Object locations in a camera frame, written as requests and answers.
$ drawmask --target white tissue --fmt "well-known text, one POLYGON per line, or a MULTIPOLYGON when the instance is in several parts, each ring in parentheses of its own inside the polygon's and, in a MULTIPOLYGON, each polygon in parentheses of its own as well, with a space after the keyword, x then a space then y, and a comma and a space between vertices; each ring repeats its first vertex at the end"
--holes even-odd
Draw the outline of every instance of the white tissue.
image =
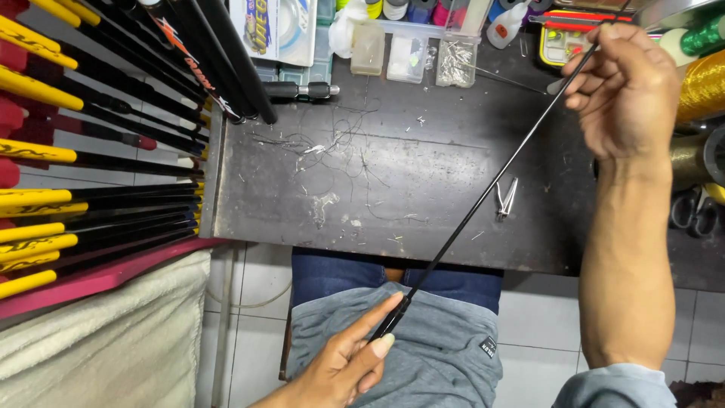
POLYGON ((352 32, 355 23, 369 20, 365 0, 349 0, 345 7, 335 14, 330 26, 330 49, 340 58, 352 57, 352 32))

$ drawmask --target pink thread spool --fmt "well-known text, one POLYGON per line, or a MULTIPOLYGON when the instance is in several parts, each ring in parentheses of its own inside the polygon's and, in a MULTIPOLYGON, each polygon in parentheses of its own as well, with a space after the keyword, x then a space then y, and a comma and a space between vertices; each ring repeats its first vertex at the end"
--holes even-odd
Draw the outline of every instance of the pink thread spool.
POLYGON ((469 0, 440 0, 433 10, 433 24, 446 28, 461 27, 468 2, 469 0))

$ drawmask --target gray sleeve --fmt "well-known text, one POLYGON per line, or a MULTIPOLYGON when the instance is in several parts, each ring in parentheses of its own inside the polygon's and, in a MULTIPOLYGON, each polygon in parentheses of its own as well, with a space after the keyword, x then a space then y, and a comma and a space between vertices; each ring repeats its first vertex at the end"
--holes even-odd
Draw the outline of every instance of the gray sleeve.
POLYGON ((552 408, 674 408, 675 404, 665 373, 620 363, 569 378, 552 408))

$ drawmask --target hand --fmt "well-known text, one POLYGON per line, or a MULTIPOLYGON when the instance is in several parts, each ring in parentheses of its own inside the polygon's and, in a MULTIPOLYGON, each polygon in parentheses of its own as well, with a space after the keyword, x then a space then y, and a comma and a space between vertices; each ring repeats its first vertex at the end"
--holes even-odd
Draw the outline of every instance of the hand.
MULTIPOLYGON (((657 158, 669 163, 680 84, 672 58, 644 30, 602 24, 587 35, 598 50, 564 94, 579 112, 584 140, 599 161, 657 158)), ((583 54, 564 65, 570 76, 583 54)))
POLYGON ((395 293, 332 336, 299 378, 253 407, 342 408, 352 404, 380 381, 384 358, 395 341, 392 334, 370 343, 363 338, 402 299, 402 292, 395 293))

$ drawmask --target pink shelf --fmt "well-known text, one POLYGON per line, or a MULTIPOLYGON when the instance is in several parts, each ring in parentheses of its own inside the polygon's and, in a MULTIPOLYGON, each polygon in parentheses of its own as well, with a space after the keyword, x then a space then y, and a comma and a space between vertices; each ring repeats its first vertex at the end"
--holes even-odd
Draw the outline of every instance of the pink shelf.
POLYGON ((223 242, 227 240, 190 237, 75 273, 50 285, 0 300, 0 319, 112 289, 160 262, 223 242))

